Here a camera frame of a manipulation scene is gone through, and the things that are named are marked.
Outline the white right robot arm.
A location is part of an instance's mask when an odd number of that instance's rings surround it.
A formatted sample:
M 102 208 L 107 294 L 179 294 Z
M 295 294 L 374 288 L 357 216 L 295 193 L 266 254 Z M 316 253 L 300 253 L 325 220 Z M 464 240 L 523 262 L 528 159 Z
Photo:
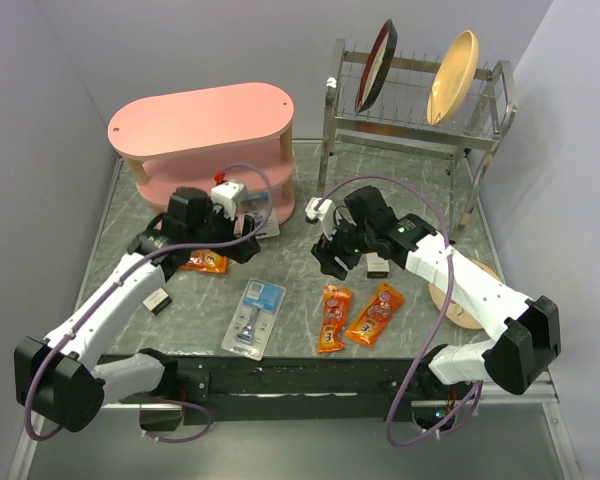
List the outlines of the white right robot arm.
M 361 255 L 375 253 L 450 294 L 478 321 L 487 341 L 443 345 L 426 356 L 417 384 L 429 398 L 440 398 L 453 384 L 481 380 L 521 395 L 560 353 L 559 311 L 552 300 L 509 288 L 446 245 L 428 224 L 403 222 L 376 233 L 347 227 L 321 235 L 311 252 L 323 274 L 340 280 Z

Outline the orange razor pack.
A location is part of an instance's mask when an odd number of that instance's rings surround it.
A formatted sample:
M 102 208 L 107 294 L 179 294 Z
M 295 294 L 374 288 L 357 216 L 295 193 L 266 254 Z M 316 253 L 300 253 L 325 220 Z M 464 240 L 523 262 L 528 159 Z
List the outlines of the orange razor pack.
M 189 260 L 180 267 L 183 271 L 197 271 L 210 274 L 224 274 L 228 269 L 229 259 L 211 250 L 195 250 Z
M 345 331 L 345 337 L 373 347 L 394 314 L 404 304 L 404 296 L 388 282 L 381 283 L 371 300 Z
M 322 324 L 317 344 L 319 354 L 337 352 L 344 348 L 340 335 L 346 324 L 352 300 L 353 293 L 344 287 L 324 287 Z

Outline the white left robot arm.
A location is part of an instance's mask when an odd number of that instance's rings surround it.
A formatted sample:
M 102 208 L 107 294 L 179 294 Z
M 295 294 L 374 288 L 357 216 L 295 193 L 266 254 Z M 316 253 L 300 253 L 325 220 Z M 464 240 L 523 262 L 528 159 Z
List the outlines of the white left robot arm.
M 194 250 L 212 250 L 238 263 L 260 250 L 255 223 L 234 233 L 246 186 L 226 181 L 204 192 L 180 187 L 166 211 L 133 237 L 96 292 L 43 339 L 25 338 L 14 351 L 16 399 L 70 432 L 84 429 L 100 409 L 132 395 L 164 402 L 179 397 L 177 361 L 147 348 L 107 365 L 99 360 L 129 317 L 185 265 Z

